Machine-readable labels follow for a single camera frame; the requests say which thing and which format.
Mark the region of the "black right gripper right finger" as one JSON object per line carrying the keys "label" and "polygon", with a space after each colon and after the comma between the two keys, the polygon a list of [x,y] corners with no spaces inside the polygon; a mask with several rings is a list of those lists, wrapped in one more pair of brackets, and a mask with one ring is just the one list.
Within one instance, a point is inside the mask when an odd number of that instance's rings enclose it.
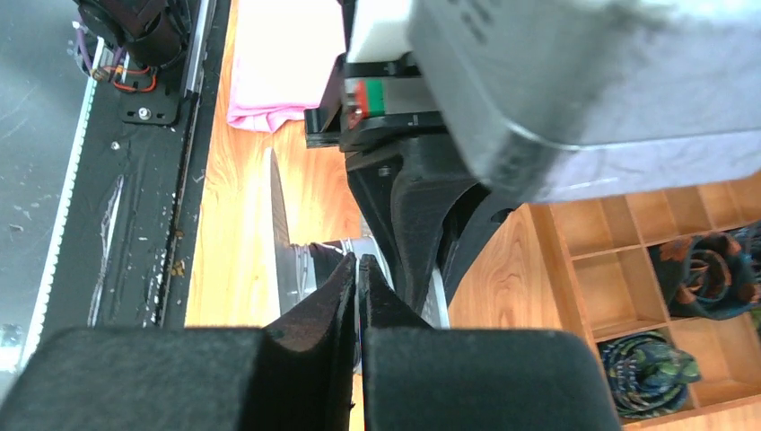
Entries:
{"label": "black right gripper right finger", "polygon": [[359,263],[369,430],[618,430],[587,343],[561,330],[441,330]]}

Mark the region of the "grey perforated cable spool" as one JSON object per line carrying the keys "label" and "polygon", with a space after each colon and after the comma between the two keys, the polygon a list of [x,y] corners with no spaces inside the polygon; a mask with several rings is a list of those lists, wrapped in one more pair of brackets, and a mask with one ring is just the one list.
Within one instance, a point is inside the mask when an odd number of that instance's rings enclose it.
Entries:
{"label": "grey perforated cable spool", "polygon": [[[316,263],[308,246],[293,245],[289,239],[287,214],[276,154],[264,152],[264,175],[267,211],[264,223],[271,232],[267,237],[266,269],[269,291],[280,314],[267,325],[267,339],[261,363],[269,363],[291,376],[312,380],[328,377],[333,366],[350,375],[354,367],[354,266],[348,252],[357,257],[374,257],[381,279],[395,289],[389,264],[374,238],[344,239],[337,246],[319,243],[316,248],[328,255],[328,262]],[[427,380],[445,380],[457,370],[448,357],[449,317],[446,305],[434,300],[430,315],[415,317],[406,308],[398,310],[416,329],[398,330],[387,336],[383,345],[385,374],[418,374]]]}

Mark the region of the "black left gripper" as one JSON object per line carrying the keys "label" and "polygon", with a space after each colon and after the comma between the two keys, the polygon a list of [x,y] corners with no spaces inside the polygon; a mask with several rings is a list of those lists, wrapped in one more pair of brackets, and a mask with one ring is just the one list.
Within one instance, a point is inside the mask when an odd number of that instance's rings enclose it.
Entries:
{"label": "black left gripper", "polygon": [[389,264],[398,297],[421,312],[433,270],[446,303],[518,206],[475,179],[456,154],[411,54],[336,57],[319,105],[304,112],[306,146],[337,148],[350,190]]}

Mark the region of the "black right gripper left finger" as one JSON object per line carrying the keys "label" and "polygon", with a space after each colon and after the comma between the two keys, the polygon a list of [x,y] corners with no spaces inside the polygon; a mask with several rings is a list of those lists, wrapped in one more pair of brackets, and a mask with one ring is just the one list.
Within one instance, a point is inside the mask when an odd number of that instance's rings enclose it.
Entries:
{"label": "black right gripper left finger", "polygon": [[345,430],[354,255],[263,328],[71,329],[44,342],[4,430]]}

